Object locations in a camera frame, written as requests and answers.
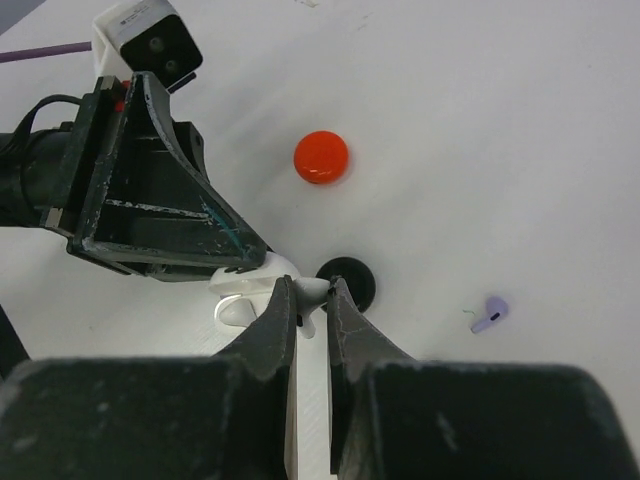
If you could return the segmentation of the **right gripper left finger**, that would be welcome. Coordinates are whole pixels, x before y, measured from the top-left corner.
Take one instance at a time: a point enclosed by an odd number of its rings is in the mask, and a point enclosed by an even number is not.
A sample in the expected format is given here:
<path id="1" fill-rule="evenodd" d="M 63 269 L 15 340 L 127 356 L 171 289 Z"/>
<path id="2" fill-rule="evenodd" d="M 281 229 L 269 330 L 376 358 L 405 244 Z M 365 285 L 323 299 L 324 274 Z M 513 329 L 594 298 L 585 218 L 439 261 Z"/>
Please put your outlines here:
<path id="1" fill-rule="evenodd" d="M 54 359 L 1 388 L 5 479 L 292 479 L 296 293 L 215 355 Z"/>

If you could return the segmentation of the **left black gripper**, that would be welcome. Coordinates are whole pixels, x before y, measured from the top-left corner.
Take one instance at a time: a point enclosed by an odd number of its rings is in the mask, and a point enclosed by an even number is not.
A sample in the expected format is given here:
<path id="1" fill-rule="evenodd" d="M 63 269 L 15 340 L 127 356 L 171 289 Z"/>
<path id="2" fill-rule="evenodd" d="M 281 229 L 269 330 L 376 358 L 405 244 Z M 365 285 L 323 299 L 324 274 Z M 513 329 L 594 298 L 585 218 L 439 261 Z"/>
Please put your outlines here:
<path id="1" fill-rule="evenodd" d="M 202 280 L 258 268 L 268 244 L 212 187 L 204 140 L 151 72 L 39 101 L 1 136 L 1 224 L 42 228 L 123 275 Z"/>

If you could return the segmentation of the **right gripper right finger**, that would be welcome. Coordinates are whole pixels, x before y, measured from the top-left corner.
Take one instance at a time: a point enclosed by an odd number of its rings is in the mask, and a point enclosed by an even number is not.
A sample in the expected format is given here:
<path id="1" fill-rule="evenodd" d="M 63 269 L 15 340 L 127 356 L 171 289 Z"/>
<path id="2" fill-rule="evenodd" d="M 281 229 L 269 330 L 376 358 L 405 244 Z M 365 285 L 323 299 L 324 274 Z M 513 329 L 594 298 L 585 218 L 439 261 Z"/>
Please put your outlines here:
<path id="1" fill-rule="evenodd" d="M 419 361 L 327 298 L 330 469 L 340 479 L 635 479 L 616 410 L 567 365 Z"/>

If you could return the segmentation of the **white earbud case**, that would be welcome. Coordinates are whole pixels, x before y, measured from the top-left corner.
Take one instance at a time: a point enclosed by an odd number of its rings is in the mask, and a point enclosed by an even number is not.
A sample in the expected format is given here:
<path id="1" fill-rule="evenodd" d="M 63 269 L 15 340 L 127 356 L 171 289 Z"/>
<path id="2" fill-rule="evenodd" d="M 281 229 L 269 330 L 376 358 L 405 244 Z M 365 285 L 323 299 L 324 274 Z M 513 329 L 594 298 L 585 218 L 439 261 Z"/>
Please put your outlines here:
<path id="1" fill-rule="evenodd" d="M 255 270 L 217 270 L 208 285 L 219 297 L 213 311 L 214 322 L 231 332 L 247 328 L 266 310 L 276 280 L 285 275 L 296 279 L 300 272 L 289 260 L 272 252 Z"/>

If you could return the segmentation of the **red earbud case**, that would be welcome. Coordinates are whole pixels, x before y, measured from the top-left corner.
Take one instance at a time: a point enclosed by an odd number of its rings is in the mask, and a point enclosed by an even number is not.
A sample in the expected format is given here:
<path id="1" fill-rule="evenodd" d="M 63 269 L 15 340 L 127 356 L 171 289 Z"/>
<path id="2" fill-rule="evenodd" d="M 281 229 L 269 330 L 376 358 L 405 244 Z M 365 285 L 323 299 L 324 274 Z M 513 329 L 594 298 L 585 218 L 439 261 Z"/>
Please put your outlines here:
<path id="1" fill-rule="evenodd" d="M 303 137 L 294 150 L 293 164 L 305 181 L 327 185 L 338 181 L 349 166 L 347 143 L 331 131 L 315 131 Z"/>

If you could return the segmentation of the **white earbud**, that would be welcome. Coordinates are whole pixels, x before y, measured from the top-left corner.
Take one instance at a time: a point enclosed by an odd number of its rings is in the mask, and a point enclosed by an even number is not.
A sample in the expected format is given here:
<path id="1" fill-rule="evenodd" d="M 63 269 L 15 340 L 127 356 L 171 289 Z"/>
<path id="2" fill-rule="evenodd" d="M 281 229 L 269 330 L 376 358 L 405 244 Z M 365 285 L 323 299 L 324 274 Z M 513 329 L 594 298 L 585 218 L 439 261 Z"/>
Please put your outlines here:
<path id="1" fill-rule="evenodd" d="M 314 337 L 316 328 L 311 314 L 327 302 L 330 282 L 316 277 L 300 277 L 293 281 L 296 294 L 296 325 L 306 339 Z"/>

